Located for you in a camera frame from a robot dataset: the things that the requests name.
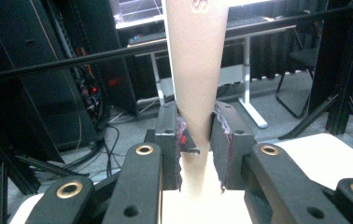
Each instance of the red light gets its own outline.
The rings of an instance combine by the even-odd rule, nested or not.
[[[182,137],[180,138],[180,144],[185,145],[187,141],[188,141],[188,138],[186,137],[185,134],[183,134]]]
[[[115,78],[113,78],[113,79],[110,79],[110,80],[107,82],[107,85],[110,86],[110,87],[115,87],[115,86],[117,86],[121,81],[122,81],[122,77],[115,77]]]

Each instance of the metal rod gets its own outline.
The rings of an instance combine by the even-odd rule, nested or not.
[[[319,116],[321,116],[329,107],[331,107],[336,100],[338,100],[339,95],[334,95],[333,97],[328,98],[327,101],[322,103],[316,110],[309,114],[305,119],[302,120],[292,131],[278,137],[278,140],[285,140],[297,137],[299,134],[304,132],[304,130],[310,126]]]
[[[0,224],[7,223],[7,168],[0,162]]]
[[[296,25],[302,21],[321,21],[328,19],[343,18],[347,15],[353,14],[353,6],[342,7],[338,9],[333,9],[325,12],[307,14],[302,16],[287,17],[275,21],[266,21],[256,24],[246,25],[241,28],[231,29],[226,32],[226,38],[237,36],[237,35],[248,35],[251,33],[257,33],[266,30],[277,29],[286,26]],[[106,52],[95,53],[87,56],[82,56],[73,59],[66,59],[53,63],[43,63],[39,65],[23,67],[13,70],[7,70],[0,72],[0,79],[26,76],[37,72],[58,70],[62,68],[73,67],[81,64],[87,63],[98,63],[105,60],[112,60],[117,58],[122,58],[126,56],[132,56],[137,54],[142,54],[148,51],[165,50],[167,49],[166,42],[157,42],[152,44],[145,44],[130,48],[115,49]]]
[[[17,159],[19,159],[20,161],[22,161],[24,163],[27,163],[29,165],[33,165],[34,167],[43,169],[45,171],[51,172],[56,175],[60,175],[60,176],[82,175],[82,174],[61,168],[59,166],[56,166],[56,165],[53,165],[50,163],[35,160],[33,158],[24,157],[24,156],[16,156],[16,157],[17,157]]]

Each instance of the black cable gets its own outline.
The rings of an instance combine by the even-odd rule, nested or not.
[[[82,160],[82,159],[85,159],[85,157],[87,157],[88,155],[90,155],[90,157],[91,157],[91,159],[96,155],[96,157],[92,160],[92,161],[90,161],[88,164],[86,164],[85,166],[83,166],[83,167],[81,167],[79,170],[78,170],[78,172],[79,171],[81,171],[82,169],[84,169],[84,168],[86,168],[87,166],[89,166],[89,165],[91,165],[93,162],[95,162],[96,160],[98,160],[98,158],[101,156],[101,147],[98,147],[98,149],[96,149],[96,150],[93,150],[92,152],[90,152],[90,153],[88,153],[87,155],[85,155],[84,156],[84,158],[80,158],[80,159],[78,159],[78,160],[76,160],[76,161],[80,161],[80,160]],[[50,178],[47,178],[47,179],[42,179],[40,182],[43,182],[43,181],[51,181],[51,180],[56,180],[56,179],[58,179],[58,178],[60,178],[58,175],[53,175],[52,177],[50,177]]]
[[[113,151],[115,150],[116,144],[119,141],[120,132],[119,132],[119,129],[117,129],[116,127],[114,127],[110,124],[107,124],[106,127],[111,128],[116,131],[116,139],[115,139],[115,142],[113,143],[113,146],[111,149],[109,149],[108,145],[106,144],[106,141],[104,141],[105,148],[106,148],[106,154],[107,154],[106,175],[111,176],[112,175],[112,154],[113,154]],[[119,168],[121,168],[118,161],[116,161],[114,155],[113,155],[113,158],[114,158],[116,164],[119,166]]]
[[[64,165],[63,168],[68,169],[68,170],[75,169],[78,166],[80,166],[81,164],[83,164],[84,162],[89,161],[90,159],[92,159],[98,153],[100,153],[101,149],[102,148],[100,146],[96,146],[94,149],[92,149],[91,152],[89,152],[88,154],[86,154],[82,158],[79,158],[79,159],[77,159],[75,161],[72,161],[72,162]]]

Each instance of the brass bushing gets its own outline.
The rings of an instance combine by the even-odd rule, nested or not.
[[[136,153],[141,156],[146,156],[153,152],[153,147],[150,145],[142,145],[136,149]]]
[[[261,151],[264,154],[270,155],[270,156],[276,156],[279,154],[278,149],[276,149],[275,147],[272,146],[268,146],[268,145],[264,145],[261,147]]]
[[[62,199],[72,198],[78,195],[83,189],[83,185],[80,182],[69,182],[57,189],[57,197]]]

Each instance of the white desk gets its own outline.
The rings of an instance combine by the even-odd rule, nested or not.
[[[329,134],[316,134],[277,144],[283,147],[312,180],[336,189],[340,179],[353,177],[353,149]],[[220,194],[214,166],[207,165],[207,188],[201,202],[189,202],[179,191],[164,191],[162,223],[251,223],[242,190]],[[11,223],[23,223],[41,195],[25,201]]]
[[[252,33],[248,35],[237,35],[233,37],[228,37],[225,39],[225,41],[230,41],[230,40],[238,40],[240,39],[242,42],[242,45],[244,46],[244,61],[243,61],[243,74],[242,74],[242,79],[240,81],[243,81],[244,83],[244,93],[242,97],[238,98],[238,102],[243,106],[243,108],[248,112],[248,114],[252,117],[252,119],[255,121],[255,123],[258,125],[259,128],[265,129],[268,127],[267,122],[261,117],[261,115],[258,113],[258,111],[252,106],[252,104],[249,102],[249,84],[250,84],[250,38],[252,36],[258,36],[258,35],[269,35],[269,34],[275,34],[278,32],[284,32],[289,28],[293,28],[295,26],[287,26],[287,27],[282,27],[282,28],[277,28],[273,30],[267,30],[267,31],[262,31],[262,32],[257,32],[257,33]],[[228,28],[227,30],[232,30],[232,29],[239,29],[240,27],[233,27],[233,28]],[[139,45],[146,45],[146,44],[151,44],[151,43],[158,43],[158,42],[166,42],[167,40],[164,39],[159,39],[155,41],[150,41],[150,42],[145,42],[142,44],[138,44],[135,46]],[[156,63],[156,54],[160,52],[166,52],[167,50],[161,50],[161,51],[152,51],[148,53],[143,53],[139,55],[135,55],[136,57],[144,56],[144,55],[150,55],[151,59],[151,64],[153,68],[153,73],[154,77],[156,80],[156,89],[157,93],[160,99],[160,104],[163,105],[165,103],[164,101],[164,95],[170,95],[174,94],[174,90],[171,88],[166,88],[167,92],[164,92],[164,84],[165,82],[168,82],[168,85],[172,85],[172,80],[171,78],[167,78],[168,80],[163,81],[160,79],[159,76],[159,69],[157,67]]]

